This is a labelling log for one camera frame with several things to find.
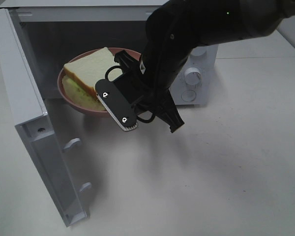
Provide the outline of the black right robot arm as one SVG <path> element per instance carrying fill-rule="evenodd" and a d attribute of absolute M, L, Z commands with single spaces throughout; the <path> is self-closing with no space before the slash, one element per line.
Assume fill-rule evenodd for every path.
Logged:
<path fill-rule="evenodd" d="M 135 61 L 126 51 L 115 54 L 123 74 L 114 80 L 120 91 L 112 117 L 125 131 L 136 128 L 140 114 L 151 112 L 174 132 L 184 122 L 169 88 L 199 46 L 270 35 L 280 22 L 295 16 L 295 0 L 170 0 L 146 21 L 147 44 Z"/>

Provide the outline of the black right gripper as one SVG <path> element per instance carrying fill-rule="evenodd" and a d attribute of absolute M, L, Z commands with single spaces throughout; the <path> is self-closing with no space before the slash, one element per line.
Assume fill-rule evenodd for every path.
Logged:
<path fill-rule="evenodd" d="M 145 77 L 139 69 L 139 60 L 122 50 L 115 54 L 114 61 L 121 66 L 122 75 L 113 83 L 136 115 L 146 111 L 156 113 L 169 125 L 171 133 L 184 125 L 169 90 L 156 84 L 154 75 Z"/>

